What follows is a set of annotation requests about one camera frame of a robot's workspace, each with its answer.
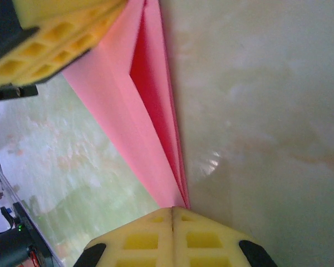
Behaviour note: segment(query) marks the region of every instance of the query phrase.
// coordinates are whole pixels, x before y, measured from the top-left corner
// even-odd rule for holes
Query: cable
[[[15,225],[14,218],[7,212],[7,210],[5,209],[5,207],[1,207],[0,210],[1,210],[1,214],[4,216],[4,218],[10,224],[10,229],[8,229],[8,230],[11,230],[13,228],[13,226]]]
[[[40,263],[38,262],[38,258],[36,256],[36,253],[33,250],[31,250],[31,252],[30,252],[30,258],[32,260],[32,263],[33,263],[34,267],[41,267]]]

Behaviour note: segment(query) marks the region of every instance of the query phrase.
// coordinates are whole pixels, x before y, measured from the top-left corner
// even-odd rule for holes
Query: black rubber corner
[[[28,86],[2,86],[0,87],[0,101],[11,100],[16,98],[37,96],[38,91],[36,85]]]
[[[105,244],[99,243],[84,250],[73,267],[95,267],[101,255],[104,253],[105,248]]]
[[[0,58],[38,30],[38,27],[22,29],[12,0],[0,0]]]
[[[249,240],[241,240],[239,247],[244,252],[251,267],[277,267],[276,263],[267,254],[266,250]]]

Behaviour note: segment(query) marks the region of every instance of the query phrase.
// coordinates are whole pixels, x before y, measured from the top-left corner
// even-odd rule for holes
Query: folded pink sheet
[[[158,0],[129,0],[64,76],[161,207],[189,207]]]

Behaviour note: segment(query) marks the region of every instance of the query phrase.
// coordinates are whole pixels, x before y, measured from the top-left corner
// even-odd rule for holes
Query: green marble tile
[[[158,208],[62,76],[0,102],[0,161],[66,266],[107,231]]]

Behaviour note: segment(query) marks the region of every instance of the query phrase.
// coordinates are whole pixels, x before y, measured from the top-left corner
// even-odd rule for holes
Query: black plastic piece
[[[28,259],[27,248],[32,245],[28,230],[14,228],[0,234],[0,267],[17,266]]]
[[[244,252],[251,267],[277,267],[265,249],[249,240],[241,240],[239,247]]]
[[[106,245],[99,243],[84,250],[73,267],[95,267],[105,249]]]
[[[10,213],[7,211],[5,207],[1,207],[0,211],[1,211],[2,216],[4,216],[4,218],[8,221],[12,229],[14,225],[13,217],[11,217]]]
[[[22,29],[12,0],[0,0],[0,58],[39,30]]]
[[[4,86],[0,88],[0,101],[37,95],[38,91],[36,85],[23,87]]]
[[[32,223],[31,219],[26,214],[25,210],[20,203],[14,203],[13,209],[15,214],[20,218],[21,223],[27,228],[28,233],[33,240],[33,245],[37,249],[37,257],[41,263],[44,263],[45,267],[53,267],[52,253],[40,232],[36,229],[35,225]]]

